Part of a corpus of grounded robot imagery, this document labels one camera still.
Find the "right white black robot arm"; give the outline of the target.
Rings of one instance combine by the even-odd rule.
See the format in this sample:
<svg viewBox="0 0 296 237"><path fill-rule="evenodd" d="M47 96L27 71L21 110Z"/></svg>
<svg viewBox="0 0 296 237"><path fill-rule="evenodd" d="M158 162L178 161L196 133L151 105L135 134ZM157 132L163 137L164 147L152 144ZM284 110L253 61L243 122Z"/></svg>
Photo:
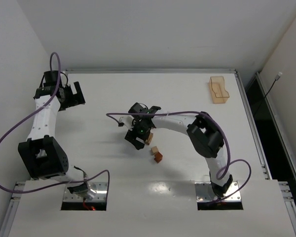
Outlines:
<svg viewBox="0 0 296 237"><path fill-rule="evenodd" d="M191 112L165 112L158 106L145 108L135 103L128 111L129 116L122 116L128 131L125 140L137 150L141 150L151 138L153 128L164 128L182 133L190 139L196 152L205 158L213 192L220 198L224 196L233 178L228 171L230 157L223 155L224 136L218 125L205 112L193 116Z"/></svg>

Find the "transparent orange plastic tray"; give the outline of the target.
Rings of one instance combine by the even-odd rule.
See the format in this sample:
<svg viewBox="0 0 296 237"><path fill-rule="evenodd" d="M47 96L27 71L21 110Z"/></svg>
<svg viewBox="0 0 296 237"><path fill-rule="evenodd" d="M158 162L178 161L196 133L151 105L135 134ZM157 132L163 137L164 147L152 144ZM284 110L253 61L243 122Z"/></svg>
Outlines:
<svg viewBox="0 0 296 237"><path fill-rule="evenodd" d="M229 92L225 88L223 76L210 77L209 90L214 104L225 104L229 99Z"/></svg>

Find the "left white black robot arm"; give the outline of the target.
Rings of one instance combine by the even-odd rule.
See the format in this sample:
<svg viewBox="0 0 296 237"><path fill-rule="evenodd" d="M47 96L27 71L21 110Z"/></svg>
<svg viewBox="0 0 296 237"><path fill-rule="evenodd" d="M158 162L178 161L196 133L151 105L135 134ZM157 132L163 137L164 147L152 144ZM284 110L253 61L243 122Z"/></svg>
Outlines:
<svg viewBox="0 0 296 237"><path fill-rule="evenodd" d="M85 104L79 82L63 85L63 72L44 72L34 95L36 114L26 141L19 143L18 152L33 179L64 182L67 190L83 199L92 199L96 191L87 181L88 175L81 168L71 165L60 144L55 139L57 114L70 107Z"/></svg>

